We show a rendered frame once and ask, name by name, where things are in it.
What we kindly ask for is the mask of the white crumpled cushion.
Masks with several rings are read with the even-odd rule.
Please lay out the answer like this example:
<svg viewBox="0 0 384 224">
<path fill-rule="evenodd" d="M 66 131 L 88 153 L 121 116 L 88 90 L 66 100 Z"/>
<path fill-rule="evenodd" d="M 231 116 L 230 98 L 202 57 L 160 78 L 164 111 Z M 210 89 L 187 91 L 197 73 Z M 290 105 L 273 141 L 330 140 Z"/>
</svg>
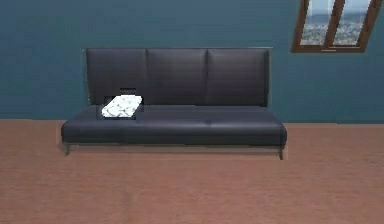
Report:
<svg viewBox="0 0 384 224">
<path fill-rule="evenodd" d="M 129 118 L 134 115 L 141 102 L 142 97 L 139 95 L 119 95 L 104 106 L 101 113 L 107 118 Z"/>
</svg>

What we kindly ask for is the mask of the brown framed window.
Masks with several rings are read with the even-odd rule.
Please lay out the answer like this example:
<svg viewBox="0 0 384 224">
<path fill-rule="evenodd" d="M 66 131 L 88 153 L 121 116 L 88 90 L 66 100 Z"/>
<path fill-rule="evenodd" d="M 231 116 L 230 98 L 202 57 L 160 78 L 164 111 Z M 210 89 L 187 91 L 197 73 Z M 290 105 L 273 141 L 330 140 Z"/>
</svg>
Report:
<svg viewBox="0 0 384 224">
<path fill-rule="evenodd" d="M 364 53 L 384 0 L 300 0 L 292 53 Z"/>
</svg>

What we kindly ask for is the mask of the black leather sofa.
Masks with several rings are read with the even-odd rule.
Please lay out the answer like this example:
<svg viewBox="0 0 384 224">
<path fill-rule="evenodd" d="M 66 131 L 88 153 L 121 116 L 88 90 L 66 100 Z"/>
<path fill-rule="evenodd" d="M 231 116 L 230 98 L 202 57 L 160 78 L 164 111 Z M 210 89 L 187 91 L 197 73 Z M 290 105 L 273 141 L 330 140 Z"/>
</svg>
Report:
<svg viewBox="0 0 384 224">
<path fill-rule="evenodd" d="M 284 150 L 268 109 L 268 47 L 88 48 L 89 104 L 61 127 L 73 145 L 244 145 Z M 129 118 L 103 117 L 119 95 L 139 95 Z"/>
</svg>

